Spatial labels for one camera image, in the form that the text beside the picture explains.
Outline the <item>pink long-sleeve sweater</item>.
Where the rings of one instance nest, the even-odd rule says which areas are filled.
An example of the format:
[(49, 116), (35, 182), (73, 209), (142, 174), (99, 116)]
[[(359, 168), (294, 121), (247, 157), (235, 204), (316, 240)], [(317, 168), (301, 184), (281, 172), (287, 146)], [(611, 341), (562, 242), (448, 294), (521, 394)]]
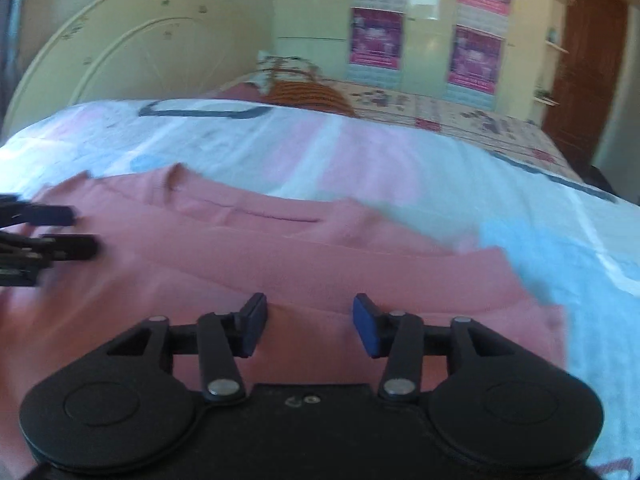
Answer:
[(35, 288), (1, 293), (1, 461), (32, 468), (18, 407), (37, 382), (154, 315), (191, 324), (208, 312), (268, 299), (248, 384), (375, 384), (352, 300), (430, 325), (468, 316), (562, 365), (564, 316), (526, 292), (498, 248), (452, 249), (353, 200), (282, 200), (206, 180), (179, 165), (43, 188), (75, 229), (102, 242), (99, 257), (56, 264)]

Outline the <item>patterned pastel bed sheet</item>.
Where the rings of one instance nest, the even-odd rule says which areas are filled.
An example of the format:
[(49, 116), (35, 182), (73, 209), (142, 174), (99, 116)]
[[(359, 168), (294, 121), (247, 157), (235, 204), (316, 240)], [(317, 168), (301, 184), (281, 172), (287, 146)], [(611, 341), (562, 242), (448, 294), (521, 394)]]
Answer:
[(181, 162), (299, 200), (353, 198), (441, 242), (498, 246), (568, 313), (568, 366), (597, 391), (597, 465), (639, 473), (639, 209), (592, 186), (425, 129), (250, 101), (99, 101), (10, 136), (1, 188), (26, 197), (88, 171)]

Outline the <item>cream round headboard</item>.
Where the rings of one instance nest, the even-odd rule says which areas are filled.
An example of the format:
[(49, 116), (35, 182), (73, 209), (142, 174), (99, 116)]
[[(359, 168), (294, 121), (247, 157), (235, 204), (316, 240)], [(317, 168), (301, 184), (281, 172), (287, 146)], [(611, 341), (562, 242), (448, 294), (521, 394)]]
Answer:
[(79, 103), (195, 98), (254, 67), (265, 23), (238, 0), (96, 0), (40, 49), (2, 136)]

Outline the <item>floral beige bed cover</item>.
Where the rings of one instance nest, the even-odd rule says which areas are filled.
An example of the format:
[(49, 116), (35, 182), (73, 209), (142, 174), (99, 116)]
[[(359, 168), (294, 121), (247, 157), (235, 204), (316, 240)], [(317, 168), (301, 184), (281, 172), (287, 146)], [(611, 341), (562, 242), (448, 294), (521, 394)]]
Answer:
[[(265, 103), (264, 95), (248, 82), (252, 73), (210, 90), (204, 96), (206, 99)], [(564, 178), (580, 180), (551, 139), (529, 122), (428, 96), (353, 84), (325, 76), (317, 82), (341, 92), (357, 113), (356, 118), (451, 136)]]

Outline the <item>patterned pillow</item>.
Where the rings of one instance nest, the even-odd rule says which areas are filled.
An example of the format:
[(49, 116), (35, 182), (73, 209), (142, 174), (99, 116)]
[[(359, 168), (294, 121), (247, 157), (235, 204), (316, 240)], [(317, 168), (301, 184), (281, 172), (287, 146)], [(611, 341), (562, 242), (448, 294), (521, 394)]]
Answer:
[(265, 96), (279, 81), (317, 82), (321, 76), (320, 68), (306, 58), (259, 51), (255, 70), (248, 82)]

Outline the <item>corner open shelves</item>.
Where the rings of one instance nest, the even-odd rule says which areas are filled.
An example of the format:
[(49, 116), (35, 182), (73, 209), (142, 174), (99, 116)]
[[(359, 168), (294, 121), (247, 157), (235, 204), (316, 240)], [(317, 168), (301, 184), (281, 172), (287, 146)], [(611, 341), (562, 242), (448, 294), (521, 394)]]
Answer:
[(568, 53), (564, 47), (566, 12), (575, 2), (576, 0), (550, 0), (550, 12), (544, 32), (544, 56), (528, 118), (538, 127), (542, 126), (548, 111), (559, 106), (559, 99), (553, 93), (553, 85), (560, 62)]

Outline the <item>lower right magenta poster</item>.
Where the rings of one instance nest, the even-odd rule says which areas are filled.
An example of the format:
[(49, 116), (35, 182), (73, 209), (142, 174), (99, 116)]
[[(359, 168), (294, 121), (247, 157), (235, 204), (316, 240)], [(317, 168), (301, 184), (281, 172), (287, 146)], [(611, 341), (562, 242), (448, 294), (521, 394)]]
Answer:
[(448, 84), (492, 96), (500, 72), (502, 45), (503, 39), (498, 36), (457, 25)]

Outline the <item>lower left magenta poster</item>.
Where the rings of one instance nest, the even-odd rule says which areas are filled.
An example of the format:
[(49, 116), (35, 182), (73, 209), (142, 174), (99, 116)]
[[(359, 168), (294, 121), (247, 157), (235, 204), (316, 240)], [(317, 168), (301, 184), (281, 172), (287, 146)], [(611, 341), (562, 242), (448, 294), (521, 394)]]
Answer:
[(399, 70), (402, 50), (401, 13), (352, 8), (349, 63)]

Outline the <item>cream glossy wardrobe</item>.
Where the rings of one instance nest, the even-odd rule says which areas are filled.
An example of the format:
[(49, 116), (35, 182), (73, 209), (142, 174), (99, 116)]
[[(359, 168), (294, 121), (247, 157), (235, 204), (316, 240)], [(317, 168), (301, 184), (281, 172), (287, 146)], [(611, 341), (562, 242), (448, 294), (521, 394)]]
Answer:
[[(326, 76), (400, 90), (526, 119), (544, 56), (550, 0), (511, 0), (508, 15), (458, 0), (273, 0), (274, 46), (280, 55), (316, 63)], [(404, 16), (399, 70), (349, 63), (352, 8)], [(454, 30), (464, 26), (503, 39), (495, 93), (448, 84)]]

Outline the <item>brown wooden door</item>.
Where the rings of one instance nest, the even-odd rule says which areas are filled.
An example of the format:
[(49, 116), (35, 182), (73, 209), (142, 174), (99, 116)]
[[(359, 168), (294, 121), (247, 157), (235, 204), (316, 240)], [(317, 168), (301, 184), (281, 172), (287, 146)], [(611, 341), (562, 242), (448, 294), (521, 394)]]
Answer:
[(627, 40), (624, 0), (575, 0), (542, 130), (581, 174), (591, 166), (612, 107)]

